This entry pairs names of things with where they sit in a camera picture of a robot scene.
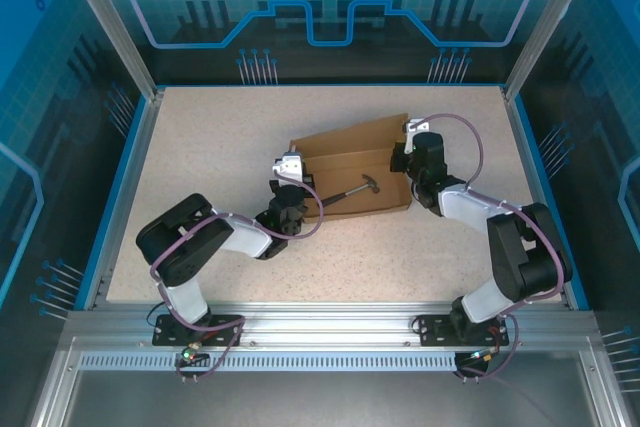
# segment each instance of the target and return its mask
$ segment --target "metal base plate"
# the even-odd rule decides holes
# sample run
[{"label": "metal base plate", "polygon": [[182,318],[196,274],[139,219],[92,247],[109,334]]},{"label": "metal base plate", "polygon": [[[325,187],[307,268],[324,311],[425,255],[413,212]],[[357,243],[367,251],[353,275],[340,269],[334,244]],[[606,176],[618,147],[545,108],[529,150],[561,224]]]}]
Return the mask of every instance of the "metal base plate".
[{"label": "metal base plate", "polygon": [[[505,326],[504,320],[499,322],[499,326]],[[456,336],[448,315],[419,315],[413,320],[412,329],[420,334],[420,345],[422,347],[463,346]],[[486,336],[475,339],[473,346],[492,347],[495,343],[496,339],[487,332]],[[506,329],[500,336],[500,345],[509,345],[509,335]]]},{"label": "metal base plate", "polygon": [[[209,326],[216,324],[226,324],[234,320],[240,319],[240,315],[214,315],[211,317]],[[179,323],[172,315],[159,315],[156,319],[156,329],[153,334],[151,343],[155,346],[164,347],[186,347],[192,342],[202,342],[204,347],[226,347],[231,342],[234,334],[234,327],[221,330],[211,337],[201,340],[202,332],[196,332],[186,328]],[[234,346],[240,345],[240,337],[238,336]]]}]

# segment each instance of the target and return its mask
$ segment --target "box flap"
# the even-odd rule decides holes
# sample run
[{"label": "box flap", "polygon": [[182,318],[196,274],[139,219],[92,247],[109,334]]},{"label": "box flap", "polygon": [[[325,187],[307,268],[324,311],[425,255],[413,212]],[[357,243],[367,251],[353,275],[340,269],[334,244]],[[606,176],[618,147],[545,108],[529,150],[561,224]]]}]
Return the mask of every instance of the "box flap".
[{"label": "box flap", "polygon": [[346,152],[391,149],[396,140],[402,138],[402,125],[408,119],[408,114],[400,114],[323,132],[292,140],[290,148],[295,145],[305,159]]}]

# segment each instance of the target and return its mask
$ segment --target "beige work surface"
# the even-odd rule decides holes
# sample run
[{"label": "beige work surface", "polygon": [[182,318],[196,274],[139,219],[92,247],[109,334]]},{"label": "beige work surface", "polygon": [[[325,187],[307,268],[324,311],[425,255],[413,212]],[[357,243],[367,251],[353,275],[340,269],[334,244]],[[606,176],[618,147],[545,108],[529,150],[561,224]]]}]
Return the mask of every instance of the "beige work surface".
[{"label": "beige work surface", "polygon": [[[107,299],[159,300],[135,237],[189,194],[203,194],[218,211],[255,216],[272,198],[271,165],[290,139],[403,112],[465,116],[485,148],[475,187],[531,201],[498,87],[171,87]],[[471,132],[449,119],[431,126],[444,137],[450,173],[469,178],[478,162]],[[491,276],[491,266],[486,237],[413,202],[405,212],[326,222],[269,261],[218,251],[198,275],[209,301],[413,302],[464,295]]]}]

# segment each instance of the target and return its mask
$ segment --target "hammer handle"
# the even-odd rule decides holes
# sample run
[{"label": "hammer handle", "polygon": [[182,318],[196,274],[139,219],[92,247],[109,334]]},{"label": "hammer handle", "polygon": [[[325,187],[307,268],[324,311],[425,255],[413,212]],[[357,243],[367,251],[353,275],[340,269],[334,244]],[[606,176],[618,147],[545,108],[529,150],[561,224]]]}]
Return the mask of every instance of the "hammer handle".
[{"label": "hammer handle", "polygon": [[326,198],[326,199],[324,199],[322,201],[322,206],[323,207],[327,207],[327,206],[329,206],[331,204],[335,204],[339,200],[344,199],[346,196],[347,196],[346,192],[343,192],[341,194],[332,195],[331,197],[328,197],[328,198]]}]

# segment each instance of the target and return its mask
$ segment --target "blue printed backdrop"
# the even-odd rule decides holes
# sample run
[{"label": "blue printed backdrop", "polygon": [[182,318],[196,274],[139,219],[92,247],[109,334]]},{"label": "blue printed backdrop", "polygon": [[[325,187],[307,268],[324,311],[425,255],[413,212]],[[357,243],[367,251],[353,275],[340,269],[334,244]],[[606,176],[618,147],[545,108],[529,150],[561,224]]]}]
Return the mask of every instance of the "blue printed backdrop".
[{"label": "blue printed backdrop", "polygon": [[639,0],[573,0],[522,98],[597,310],[640,312]]},{"label": "blue printed backdrop", "polygon": [[140,94],[85,0],[0,13],[0,411],[26,425],[74,293],[43,262],[84,270]]},{"label": "blue printed backdrop", "polygon": [[235,84],[502,82],[546,1],[114,0],[158,82]]}]

